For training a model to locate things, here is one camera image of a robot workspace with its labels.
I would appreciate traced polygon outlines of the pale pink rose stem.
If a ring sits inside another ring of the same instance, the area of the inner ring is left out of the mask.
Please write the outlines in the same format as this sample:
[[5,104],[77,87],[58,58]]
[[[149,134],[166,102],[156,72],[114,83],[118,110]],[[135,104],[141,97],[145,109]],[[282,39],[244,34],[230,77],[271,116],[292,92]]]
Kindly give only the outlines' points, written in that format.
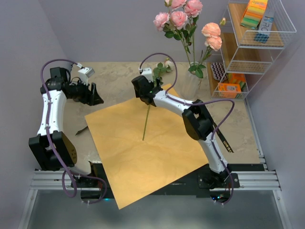
[[[203,4],[199,0],[166,0],[164,2],[164,5],[167,8],[167,12],[184,11],[189,17],[189,19],[193,19],[196,26],[197,21],[199,19],[199,15],[203,9]],[[189,46],[189,48],[191,50],[191,63],[193,63],[195,61],[195,44],[193,43],[193,45]]]

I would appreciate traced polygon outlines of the orange wrapping paper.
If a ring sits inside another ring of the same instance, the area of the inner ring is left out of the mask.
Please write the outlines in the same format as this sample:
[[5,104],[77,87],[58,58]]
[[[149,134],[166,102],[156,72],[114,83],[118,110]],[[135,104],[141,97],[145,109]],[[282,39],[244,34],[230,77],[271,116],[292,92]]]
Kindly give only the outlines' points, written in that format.
[[124,102],[85,117],[119,209],[207,164],[183,119],[147,106],[127,88]]

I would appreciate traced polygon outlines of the peach rose stem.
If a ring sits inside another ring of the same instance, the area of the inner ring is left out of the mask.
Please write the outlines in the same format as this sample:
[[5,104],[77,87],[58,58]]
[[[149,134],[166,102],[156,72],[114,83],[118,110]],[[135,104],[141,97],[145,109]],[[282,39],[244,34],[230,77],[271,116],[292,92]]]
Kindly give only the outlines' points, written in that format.
[[204,45],[206,49],[201,51],[199,60],[191,64],[188,69],[191,74],[199,79],[203,78],[203,69],[206,68],[203,62],[212,55],[212,51],[217,52],[222,47],[221,26],[224,26],[226,21],[227,19],[223,17],[219,23],[207,23],[201,30],[202,35],[205,37]]

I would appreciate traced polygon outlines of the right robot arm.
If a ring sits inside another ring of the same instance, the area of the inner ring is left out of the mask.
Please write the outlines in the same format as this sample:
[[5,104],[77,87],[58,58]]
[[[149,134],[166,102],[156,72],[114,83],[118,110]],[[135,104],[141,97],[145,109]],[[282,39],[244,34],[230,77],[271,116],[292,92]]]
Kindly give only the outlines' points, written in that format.
[[208,159],[212,184],[224,187],[230,181],[231,188],[234,188],[234,179],[214,138],[216,128],[205,103],[173,96],[160,86],[154,86],[154,83],[143,75],[135,77],[132,84],[136,97],[147,105],[165,108],[182,117],[187,134],[200,144]]

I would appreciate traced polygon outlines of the black printed ribbon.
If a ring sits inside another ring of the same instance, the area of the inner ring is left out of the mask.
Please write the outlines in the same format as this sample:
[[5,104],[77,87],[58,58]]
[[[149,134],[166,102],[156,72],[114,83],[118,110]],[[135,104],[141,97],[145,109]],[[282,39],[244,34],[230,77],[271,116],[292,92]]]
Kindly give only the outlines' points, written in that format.
[[[79,130],[75,135],[79,135],[81,133],[83,133],[84,131],[86,131],[88,128],[88,126],[86,126],[85,128]],[[231,146],[229,145],[229,143],[227,142],[226,138],[224,137],[224,135],[222,134],[222,132],[220,131],[220,129],[218,129],[216,131],[218,137],[220,138],[221,142],[223,143],[223,145],[225,146],[226,150],[229,153],[234,153],[234,151],[232,150]]]

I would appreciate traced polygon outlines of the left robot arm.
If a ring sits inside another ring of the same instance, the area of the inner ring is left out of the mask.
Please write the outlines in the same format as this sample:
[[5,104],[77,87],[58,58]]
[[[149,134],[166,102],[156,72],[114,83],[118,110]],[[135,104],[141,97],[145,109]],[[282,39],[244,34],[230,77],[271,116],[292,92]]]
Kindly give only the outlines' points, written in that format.
[[63,168],[53,152],[55,148],[68,168],[74,173],[83,174],[81,180],[88,187],[96,186],[99,176],[92,171],[89,161],[77,157],[76,148],[63,132],[63,115],[68,99],[89,106],[104,102],[98,95],[96,84],[88,82],[94,73],[91,67],[82,67],[78,71],[78,80],[74,82],[67,69],[50,69],[50,79],[45,87],[40,88],[43,98],[41,125],[37,135],[29,139],[29,147],[42,170],[58,171]]

